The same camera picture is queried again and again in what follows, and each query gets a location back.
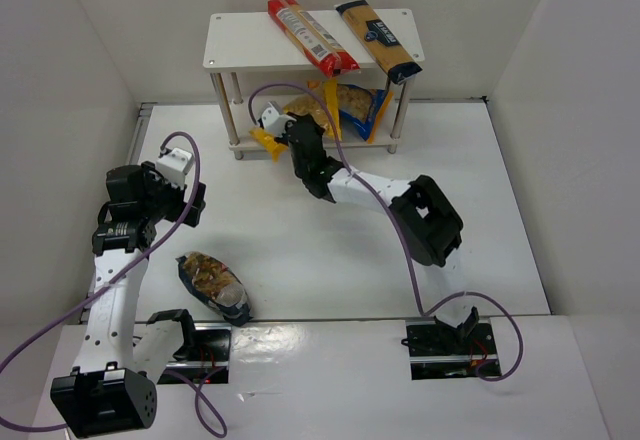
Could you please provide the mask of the yellow macaroni bag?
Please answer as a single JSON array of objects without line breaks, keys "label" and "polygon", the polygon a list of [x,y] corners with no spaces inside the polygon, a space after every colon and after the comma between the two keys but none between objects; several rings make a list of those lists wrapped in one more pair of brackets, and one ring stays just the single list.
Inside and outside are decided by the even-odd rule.
[{"label": "yellow macaroni bag", "polygon": [[[253,103],[255,98],[259,94],[262,94],[264,91],[268,91],[278,87],[287,87],[299,92],[299,95],[293,100],[289,101],[284,107],[281,107],[276,102],[283,109],[285,113],[287,113],[288,115],[296,114],[300,116],[311,115],[314,118],[315,122],[320,126],[320,124],[317,122],[314,115],[311,113],[311,101],[309,100],[309,97],[311,97],[313,100],[315,100],[318,103],[320,107],[323,108],[323,110],[326,112],[327,119],[331,122],[331,126],[334,127],[333,117],[329,112],[328,108],[326,107],[326,105],[324,104],[324,101],[320,97],[318,97],[312,90],[310,90],[307,86],[277,82],[277,83],[266,84],[261,87],[258,87],[250,95],[248,105],[247,105],[250,120],[254,124],[254,126],[250,129],[249,134],[251,138],[255,140],[270,155],[273,162],[277,162],[279,160],[279,157],[288,149],[288,147],[279,142],[279,137],[274,137],[273,135],[267,133],[265,130],[263,130],[260,127],[258,123],[258,119],[264,107],[260,110],[259,114],[256,114],[256,112],[253,109]],[[337,142],[342,141],[338,138],[337,133],[334,133],[334,137],[330,138],[329,135],[324,130],[323,135],[327,136],[332,141],[337,141]]]}]

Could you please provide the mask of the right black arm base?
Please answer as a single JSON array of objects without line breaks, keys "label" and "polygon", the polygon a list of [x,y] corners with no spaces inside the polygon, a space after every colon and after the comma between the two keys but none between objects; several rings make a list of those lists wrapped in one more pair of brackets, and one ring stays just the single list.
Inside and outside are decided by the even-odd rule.
[{"label": "right black arm base", "polygon": [[463,340],[435,322],[407,322],[400,343],[407,350],[414,381],[473,378],[477,368],[490,378],[502,375],[488,321],[481,321]]}]

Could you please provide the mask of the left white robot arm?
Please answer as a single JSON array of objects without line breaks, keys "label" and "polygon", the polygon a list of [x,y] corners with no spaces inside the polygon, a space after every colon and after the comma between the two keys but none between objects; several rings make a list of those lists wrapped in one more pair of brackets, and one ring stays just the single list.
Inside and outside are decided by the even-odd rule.
[{"label": "left white robot arm", "polygon": [[194,227],[204,207],[205,186],[186,177],[193,158],[125,165],[106,175],[108,202],[92,237],[96,299],[71,372],[53,380],[50,398],[67,427],[86,439],[148,429],[157,413],[156,384],[172,356],[193,344],[193,320],[184,309],[153,314],[135,339],[136,308],[148,255],[157,246],[156,226]]}]

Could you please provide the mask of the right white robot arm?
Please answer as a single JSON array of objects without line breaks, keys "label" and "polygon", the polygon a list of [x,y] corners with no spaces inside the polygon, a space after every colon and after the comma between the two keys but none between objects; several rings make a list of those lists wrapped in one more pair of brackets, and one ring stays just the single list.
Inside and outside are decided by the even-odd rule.
[{"label": "right white robot arm", "polygon": [[281,114],[278,122],[276,141],[289,148],[294,173],[312,196],[388,214],[410,266],[424,267],[442,299],[465,289],[463,221],[431,177],[397,180],[362,172],[326,153],[324,129],[312,116]]}]

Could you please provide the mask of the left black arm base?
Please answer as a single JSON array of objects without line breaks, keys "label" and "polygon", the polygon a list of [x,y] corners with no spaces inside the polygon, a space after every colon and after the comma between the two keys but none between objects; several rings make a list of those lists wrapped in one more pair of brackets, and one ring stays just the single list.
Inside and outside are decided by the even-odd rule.
[{"label": "left black arm base", "polygon": [[195,347],[179,354],[167,364],[160,377],[160,385],[178,384],[181,380],[170,375],[178,373],[196,385],[227,384],[231,352],[231,327],[215,323],[197,323]]}]

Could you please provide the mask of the blue yellow pasta bag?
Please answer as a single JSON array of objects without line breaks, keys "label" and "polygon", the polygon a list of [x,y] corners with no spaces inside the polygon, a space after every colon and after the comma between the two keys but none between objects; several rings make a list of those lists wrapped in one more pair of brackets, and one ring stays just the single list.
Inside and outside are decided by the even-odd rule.
[{"label": "blue yellow pasta bag", "polygon": [[378,126],[393,99],[393,92],[390,90],[367,89],[335,81],[311,81],[307,83],[307,87],[324,101],[333,117],[334,127],[323,108],[309,97],[311,113],[330,138],[337,133],[342,140],[343,129],[346,127],[368,144],[375,140]]}]

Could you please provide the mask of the dark mixed pasta bag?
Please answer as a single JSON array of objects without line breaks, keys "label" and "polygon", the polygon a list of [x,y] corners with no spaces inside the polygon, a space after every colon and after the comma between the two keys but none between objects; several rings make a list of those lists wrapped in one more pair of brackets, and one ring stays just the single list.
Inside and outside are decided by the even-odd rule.
[{"label": "dark mixed pasta bag", "polygon": [[226,264],[197,251],[181,255],[176,262],[179,279],[194,298],[233,326],[252,319],[247,290]]}]

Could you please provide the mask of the white two-tier shelf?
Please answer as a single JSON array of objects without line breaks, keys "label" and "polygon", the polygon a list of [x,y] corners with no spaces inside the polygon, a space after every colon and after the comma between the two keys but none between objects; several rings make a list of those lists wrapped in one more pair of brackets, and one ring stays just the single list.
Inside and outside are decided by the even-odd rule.
[{"label": "white two-tier shelf", "polygon": [[[414,81],[410,79],[402,86],[388,82],[386,75],[335,10],[313,11],[311,15],[359,64],[357,71],[342,74],[338,80],[369,88],[390,88],[398,102],[395,110],[386,111],[372,142],[364,142],[346,132],[343,134],[343,146],[382,147],[391,154],[395,153]],[[249,134],[253,123],[248,114],[248,97],[255,89],[263,84],[277,83],[279,86],[267,93],[284,104],[296,95],[287,86],[289,83],[305,85],[308,80],[325,79],[266,12],[213,14],[205,42],[203,67],[209,73],[217,94],[228,146],[237,160],[248,158],[253,152],[264,151]]]}]

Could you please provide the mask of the tan and blue spaghetti package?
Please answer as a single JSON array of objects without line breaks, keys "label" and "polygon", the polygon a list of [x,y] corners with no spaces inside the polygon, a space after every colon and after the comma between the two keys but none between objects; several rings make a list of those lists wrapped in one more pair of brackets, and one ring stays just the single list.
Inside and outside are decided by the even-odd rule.
[{"label": "tan and blue spaghetti package", "polygon": [[335,10],[391,83],[402,85],[422,71],[367,1],[339,4]]}]

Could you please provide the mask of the red spaghetti package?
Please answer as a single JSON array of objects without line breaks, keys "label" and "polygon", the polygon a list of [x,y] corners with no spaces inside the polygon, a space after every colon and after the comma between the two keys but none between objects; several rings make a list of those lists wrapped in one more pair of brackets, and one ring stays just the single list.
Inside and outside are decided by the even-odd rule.
[{"label": "red spaghetti package", "polygon": [[358,71],[357,61],[296,0],[269,0],[267,12],[296,48],[325,77]]}]

